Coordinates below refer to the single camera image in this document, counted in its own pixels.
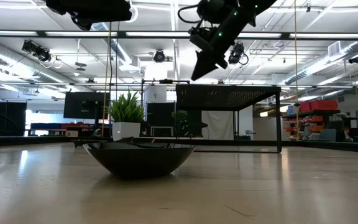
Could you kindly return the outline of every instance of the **red bin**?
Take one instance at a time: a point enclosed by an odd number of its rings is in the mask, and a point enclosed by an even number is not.
[[[311,111],[310,102],[302,102],[301,103],[301,112]]]
[[[312,110],[337,110],[338,103],[336,100],[316,100],[310,102]]]

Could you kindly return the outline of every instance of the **white curtain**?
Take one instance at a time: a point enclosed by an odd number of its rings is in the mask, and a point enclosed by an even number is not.
[[[208,124],[203,128],[204,139],[233,140],[232,111],[202,111],[201,120]]]

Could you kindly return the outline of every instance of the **black screen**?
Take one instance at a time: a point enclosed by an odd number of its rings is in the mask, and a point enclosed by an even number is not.
[[[147,122],[150,126],[173,126],[174,103],[148,103]]]
[[[8,133],[0,133],[1,136],[23,136],[25,130],[25,111],[27,109],[27,103],[0,103],[0,113],[13,120],[15,126],[0,117],[0,129],[7,131]]]
[[[109,106],[110,93],[106,93],[106,107]],[[96,108],[99,119],[103,119],[104,93],[66,93],[64,118],[95,119]]]

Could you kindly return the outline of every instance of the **monitor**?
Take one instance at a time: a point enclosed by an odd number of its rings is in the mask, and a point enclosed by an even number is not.
[[[64,118],[95,119],[98,111],[98,119],[103,118],[104,93],[66,93]],[[110,93],[106,93],[106,107],[109,106]]]

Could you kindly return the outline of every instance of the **chair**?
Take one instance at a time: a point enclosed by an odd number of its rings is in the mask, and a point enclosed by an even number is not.
[[[336,141],[336,129],[324,129],[320,132],[320,140]]]

